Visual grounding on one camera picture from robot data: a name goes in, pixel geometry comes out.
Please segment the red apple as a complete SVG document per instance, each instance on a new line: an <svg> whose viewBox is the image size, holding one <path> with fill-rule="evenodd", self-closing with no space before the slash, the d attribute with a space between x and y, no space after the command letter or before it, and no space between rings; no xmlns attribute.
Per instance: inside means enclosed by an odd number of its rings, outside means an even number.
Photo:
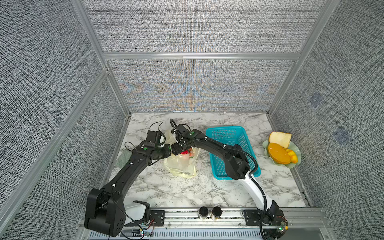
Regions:
<svg viewBox="0 0 384 240"><path fill-rule="evenodd" d="M181 153L181 155L190 155L191 154L191 151L190 150L186 150L186 151L183 151L182 153Z"/></svg>

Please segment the yellowish printed plastic bag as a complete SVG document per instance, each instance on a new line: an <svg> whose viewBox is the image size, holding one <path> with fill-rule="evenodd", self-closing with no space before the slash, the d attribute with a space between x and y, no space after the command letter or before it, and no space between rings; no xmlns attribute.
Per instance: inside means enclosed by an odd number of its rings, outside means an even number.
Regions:
<svg viewBox="0 0 384 240"><path fill-rule="evenodd" d="M170 157L164 160L164 166L174 177L194 178L197 175L196 160L199 156L199 148L189 149L191 154L177 155L171 154Z"/></svg>

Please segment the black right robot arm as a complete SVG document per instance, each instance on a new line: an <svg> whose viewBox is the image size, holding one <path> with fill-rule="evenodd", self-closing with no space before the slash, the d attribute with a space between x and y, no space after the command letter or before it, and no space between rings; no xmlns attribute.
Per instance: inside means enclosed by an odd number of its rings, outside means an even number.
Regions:
<svg viewBox="0 0 384 240"><path fill-rule="evenodd" d="M245 152L239 145L226 145L209 138L204 133L196 129L189 129L185 124L177 125L170 119L172 134L175 136L176 143L171 145L172 153L177 156L191 148L203 149L217 157L225 164L225 171L233 180L238 180L254 200L257 208L261 210L261 222L268 218L269 221L285 221L283 212L278 204L267 197L267 194L254 178L257 170L257 160L249 153Z"/></svg>

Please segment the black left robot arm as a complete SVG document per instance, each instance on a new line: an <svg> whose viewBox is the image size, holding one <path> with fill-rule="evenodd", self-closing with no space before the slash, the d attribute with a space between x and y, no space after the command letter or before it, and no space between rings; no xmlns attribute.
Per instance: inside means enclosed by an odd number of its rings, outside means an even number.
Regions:
<svg viewBox="0 0 384 240"><path fill-rule="evenodd" d="M101 189L92 189L87 197L84 226L110 237L116 237L129 217L124 198L139 174L153 161L171 156L170 146L161 142L161 131L148 131L147 138L132 150L129 161Z"/></svg>

